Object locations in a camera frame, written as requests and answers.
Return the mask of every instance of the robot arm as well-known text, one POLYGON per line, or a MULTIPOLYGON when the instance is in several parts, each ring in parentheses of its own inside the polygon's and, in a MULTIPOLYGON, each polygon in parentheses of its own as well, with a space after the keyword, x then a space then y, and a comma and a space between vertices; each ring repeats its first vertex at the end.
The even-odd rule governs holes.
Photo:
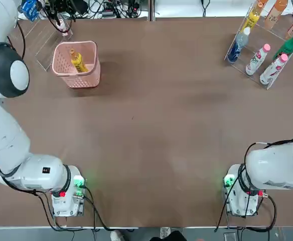
MULTIPOLYGON (((17 22, 20 0, 0 0, 0 99, 24 94, 29 71, 6 42, 17 22)), ((30 153, 30 140, 16 120, 0 106, 0 183, 20 190, 51 191, 56 216, 83 213, 85 185, 79 170, 49 155, 30 153)))
POLYGON ((255 215, 262 190, 293 189, 293 139, 278 144, 251 151, 246 168, 244 164, 230 167, 224 178, 224 193, 231 215, 255 215))

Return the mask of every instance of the person's foot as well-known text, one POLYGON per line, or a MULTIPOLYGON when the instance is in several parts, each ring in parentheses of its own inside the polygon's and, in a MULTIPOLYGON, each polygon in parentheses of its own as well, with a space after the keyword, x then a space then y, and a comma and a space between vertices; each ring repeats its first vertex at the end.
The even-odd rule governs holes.
POLYGON ((165 238, 171 234, 170 227, 161 227, 160 228, 160 238, 165 238))
POLYGON ((111 232, 111 241, 124 241, 124 237, 119 230, 111 232))

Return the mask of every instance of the acrylic stand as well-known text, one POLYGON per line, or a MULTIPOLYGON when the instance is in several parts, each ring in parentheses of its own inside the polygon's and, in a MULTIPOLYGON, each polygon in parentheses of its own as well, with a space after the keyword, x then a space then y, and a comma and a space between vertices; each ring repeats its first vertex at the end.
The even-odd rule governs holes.
MULTIPOLYGON (((253 8, 253 4, 251 4, 245 18, 243 19, 243 21, 238 29, 237 34, 242 29, 242 26, 246 22, 248 15, 249 15, 250 11, 252 10, 252 8, 253 8)), ((268 85, 263 85, 260 83, 259 77, 264 72, 264 70, 272 63, 273 56, 279 50, 279 48, 284 44, 286 32, 293 23, 292 16, 281 16, 279 21, 273 26, 273 28, 271 30, 268 30, 264 27, 264 20, 265 20, 264 16, 267 16, 267 15, 268 15, 268 12, 263 10, 258 22, 250 30, 248 44, 246 45, 246 47, 244 47, 241 50, 241 53, 238 57, 238 60, 234 64, 232 64, 232 66, 234 68, 239 70, 241 73, 246 75, 251 80, 258 83, 264 89, 269 89, 272 86, 272 84, 274 83, 274 81, 270 82, 268 85), (253 55, 260 48, 262 48, 262 46, 266 43, 270 44, 271 50, 268 53, 265 61, 263 62, 263 64, 257 69, 257 71, 253 75, 251 75, 251 76, 247 75, 246 70, 245 70, 246 65, 250 62, 250 59, 253 57, 253 55)), ((230 45, 229 50, 224 58, 225 61, 227 61, 227 55, 235 42, 236 36, 234 37, 232 44, 230 45)))
MULTIPOLYGON (((69 20, 65 20, 60 14, 58 18, 63 19, 66 29, 68 29, 69 20)), ((34 22, 28 20, 19 21, 26 39, 26 55, 34 58, 46 71, 52 64, 56 46, 61 42, 69 41, 73 35, 73 32, 70 30, 67 36, 63 36, 48 21, 41 19, 37 19, 34 22)), ((11 33, 10 38, 18 53, 21 54, 22 37, 18 27, 11 33)))

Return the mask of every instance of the pink basket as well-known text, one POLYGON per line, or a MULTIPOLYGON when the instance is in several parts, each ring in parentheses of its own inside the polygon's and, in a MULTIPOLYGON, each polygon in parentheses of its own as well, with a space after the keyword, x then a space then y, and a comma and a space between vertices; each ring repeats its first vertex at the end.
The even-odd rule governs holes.
POLYGON ((100 82, 101 73, 96 43, 93 41, 60 43, 54 51, 52 70, 71 88, 96 87, 100 82), (77 72, 71 63, 71 48, 82 55, 88 72, 77 72))

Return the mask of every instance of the brown table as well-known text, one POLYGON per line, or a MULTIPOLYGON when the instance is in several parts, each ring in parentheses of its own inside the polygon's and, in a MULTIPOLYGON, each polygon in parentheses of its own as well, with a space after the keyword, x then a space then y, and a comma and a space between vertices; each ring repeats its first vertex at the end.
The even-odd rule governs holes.
MULTIPOLYGON (((106 225, 215 226, 222 178, 247 146, 293 137, 293 57, 262 89, 223 62, 240 22, 77 21, 73 39, 98 45, 100 85, 69 89, 28 57, 30 89, 7 109, 32 152, 81 170, 106 225)), ((276 225, 293 225, 293 191, 268 193, 276 225)), ((268 225, 270 212, 247 224, 268 225)), ((67 223, 93 226, 92 217, 86 205, 67 223)), ((48 224, 38 199, 0 185, 0 226, 48 224)))

